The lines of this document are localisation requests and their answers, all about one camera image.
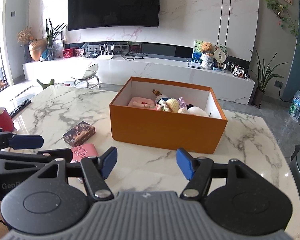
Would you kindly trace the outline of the round white fan ornament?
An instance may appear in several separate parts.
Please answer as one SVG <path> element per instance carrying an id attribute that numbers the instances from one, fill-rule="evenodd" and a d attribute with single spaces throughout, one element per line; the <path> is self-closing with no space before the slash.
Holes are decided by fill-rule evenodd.
<path id="1" fill-rule="evenodd" d="M 226 46 L 224 46 L 222 44 L 215 45 L 213 55 L 214 55 L 214 59 L 216 62 L 216 67 L 223 68 L 223 64 L 225 63 L 225 61 L 228 57 L 228 51 L 227 51 Z"/>

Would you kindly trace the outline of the orange plush bear toy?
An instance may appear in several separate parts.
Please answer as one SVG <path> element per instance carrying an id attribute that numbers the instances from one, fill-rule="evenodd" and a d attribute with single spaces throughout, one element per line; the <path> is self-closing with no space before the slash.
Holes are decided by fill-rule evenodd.
<path id="1" fill-rule="evenodd" d="M 158 106 L 161 100 L 164 100 L 166 102 L 169 99 L 168 96 L 162 94 L 160 91 L 156 89 L 153 89 L 152 93 L 155 95 L 155 100 L 154 100 L 155 106 Z"/>

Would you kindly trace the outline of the orange cardboard box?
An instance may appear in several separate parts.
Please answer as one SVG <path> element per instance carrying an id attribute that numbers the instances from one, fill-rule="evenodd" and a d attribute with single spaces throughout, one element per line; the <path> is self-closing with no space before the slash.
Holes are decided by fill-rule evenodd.
<path id="1" fill-rule="evenodd" d="M 207 116 L 169 113 L 128 104 L 133 97 L 155 99 L 153 90 L 169 98 L 184 98 Z M 131 144 L 212 154 L 227 125 L 211 87 L 167 80 L 130 77 L 109 104 L 111 135 Z"/>

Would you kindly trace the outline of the red cup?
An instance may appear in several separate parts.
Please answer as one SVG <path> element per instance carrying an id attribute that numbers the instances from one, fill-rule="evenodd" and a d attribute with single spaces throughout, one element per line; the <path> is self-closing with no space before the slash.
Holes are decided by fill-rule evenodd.
<path id="1" fill-rule="evenodd" d="M 14 123 L 5 107 L 0 107 L 0 128 L 4 132 L 12 132 L 14 129 Z"/>

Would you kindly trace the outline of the white round plush toy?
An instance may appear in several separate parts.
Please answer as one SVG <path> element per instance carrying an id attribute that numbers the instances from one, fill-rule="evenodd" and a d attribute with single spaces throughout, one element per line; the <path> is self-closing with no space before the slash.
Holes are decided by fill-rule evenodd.
<path id="1" fill-rule="evenodd" d="M 187 110 L 187 113 L 190 115 L 209 117 L 209 115 L 204 110 L 196 106 L 190 107 Z"/>

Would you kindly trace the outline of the potted floor plant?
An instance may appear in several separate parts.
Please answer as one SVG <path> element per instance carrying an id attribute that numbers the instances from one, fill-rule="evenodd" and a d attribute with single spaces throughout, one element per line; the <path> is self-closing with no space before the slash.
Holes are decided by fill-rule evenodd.
<path id="1" fill-rule="evenodd" d="M 259 108 L 261 106 L 261 102 L 264 97 L 268 82 L 273 78 L 283 78 L 283 76 L 274 73 L 274 71 L 279 66 L 287 64 L 287 62 L 282 62 L 272 66 L 271 65 L 272 61 L 275 59 L 277 53 L 275 53 L 275 55 L 272 57 L 272 59 L 269 61 L 268 64 L 265 63 L 264 59 L 261 60 L 257 50 L 255 50 L 255 53 L 256 53 L 257 71 L 255 72 L 252 70 L 252 72 L 256 77 L 257 87 L 251 104 Z"/>

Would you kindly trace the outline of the black wall television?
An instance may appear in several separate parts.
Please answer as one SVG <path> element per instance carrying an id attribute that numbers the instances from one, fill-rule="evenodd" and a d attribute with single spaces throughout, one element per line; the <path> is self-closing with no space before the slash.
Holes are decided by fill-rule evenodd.
<path id="1" fill-rule="evenodd" d="M 68 29 L 159 26 L 160 0 L 68 0 Z"/>

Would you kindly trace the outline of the pink drawstring pouch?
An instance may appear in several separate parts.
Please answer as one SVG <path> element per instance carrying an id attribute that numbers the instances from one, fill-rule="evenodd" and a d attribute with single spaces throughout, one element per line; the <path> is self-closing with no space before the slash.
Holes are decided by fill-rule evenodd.
<path id="1" fill-rule="evenodd" d="M 127 106 L 133 108 L 149 109 L 149 108 L 154 108 L 155 103 L 152 99 L 133 97 Z"/>

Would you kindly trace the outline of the copper acorn vase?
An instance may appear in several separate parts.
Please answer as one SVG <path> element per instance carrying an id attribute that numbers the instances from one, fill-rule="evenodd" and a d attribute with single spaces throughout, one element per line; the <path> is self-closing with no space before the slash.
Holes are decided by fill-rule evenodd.
<path id="1" fill-rule="evenodd" d="M 29 52 L 34 61 L 40 61 L 42 53 L 47 49 L 44 39 L 35 39 L 29 44 Z"/>

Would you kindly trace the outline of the pink card wallet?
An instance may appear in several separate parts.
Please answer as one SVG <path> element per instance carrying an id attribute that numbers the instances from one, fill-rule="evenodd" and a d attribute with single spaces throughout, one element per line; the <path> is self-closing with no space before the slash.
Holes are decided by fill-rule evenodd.
<path id="1" fill-rule="evenodd" d="M 72 152 L 72 161 L 71 163 L 80 162 L 83 158 L 86 157 L 98 157 L 98 152 L 94 144 L 83 144 L 71 148 Z"/>

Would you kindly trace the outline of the black remote control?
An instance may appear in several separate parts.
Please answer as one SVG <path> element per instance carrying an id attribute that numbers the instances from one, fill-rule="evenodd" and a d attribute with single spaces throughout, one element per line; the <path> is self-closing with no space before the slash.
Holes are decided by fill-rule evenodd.
<path id="1" fill-rule="evenodd" d="M 30 99 L 25 100 L 21 104 L 19 104 L 13 111 L 9 113 L 9 116 L 13 119 L 17 116 L 25 107 L 27 107 L 32 101 Z"/>

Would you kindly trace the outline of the small white chair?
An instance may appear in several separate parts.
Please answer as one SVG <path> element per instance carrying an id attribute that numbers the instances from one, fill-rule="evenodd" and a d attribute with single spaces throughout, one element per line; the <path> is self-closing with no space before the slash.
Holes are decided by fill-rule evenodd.
<path id="1" fill-rule="evenodd" d="M 97 76 L 98 72 L 98 63 L 90 65 L 87 69 L 84 70 L 84 72 L 81 72 L 80 74 L 76 74 L 74 77 L 74 86 L 76 87 L 79 83 L 85 83 L 85 87 L 87 89 L 90 88 L 102 88 L 102 85 L 100 84 L 99 77 Z M 94 85 L 90 85 L 89 81 L 92 79 L 97 79 L 97 83 Z"/>

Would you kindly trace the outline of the brown teddy bear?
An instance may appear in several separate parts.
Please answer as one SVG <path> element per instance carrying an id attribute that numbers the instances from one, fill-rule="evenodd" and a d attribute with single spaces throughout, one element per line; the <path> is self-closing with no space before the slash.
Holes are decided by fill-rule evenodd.
<path id="1" fill-rule="evenodd" d="M 200 51 L 201 53 L 203 54 L 207 54 L 209 56 L 212 56 L 213 55 L 213 46 L 210 42 L 203 42 L 201 45 L 200 45 Z"/>

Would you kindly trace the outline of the cow figurines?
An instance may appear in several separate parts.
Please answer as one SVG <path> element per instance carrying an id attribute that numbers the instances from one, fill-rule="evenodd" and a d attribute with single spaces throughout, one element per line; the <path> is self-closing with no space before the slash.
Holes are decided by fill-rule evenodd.
<path id="1" fill-rule="evenodd" d="M 242 79 L 250 78 L 248 71 L 236 63 L 228 62 L 227 67 L 234 77 L 239 77 Z"/>

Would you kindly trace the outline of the green leaf potted plant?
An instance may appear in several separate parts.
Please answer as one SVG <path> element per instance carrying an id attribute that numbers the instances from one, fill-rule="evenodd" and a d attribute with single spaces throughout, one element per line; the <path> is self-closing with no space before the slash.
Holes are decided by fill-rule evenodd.
<path id="1" fill-rule="evenodd" d="M 47 59 L 49 61 L 54 59 L 53 43 L 58 33 L 60 33 L 65 27 L 65 23 L 61 23 L 56 27 L 53 27 L 50 18 L 46 20 Z"/>

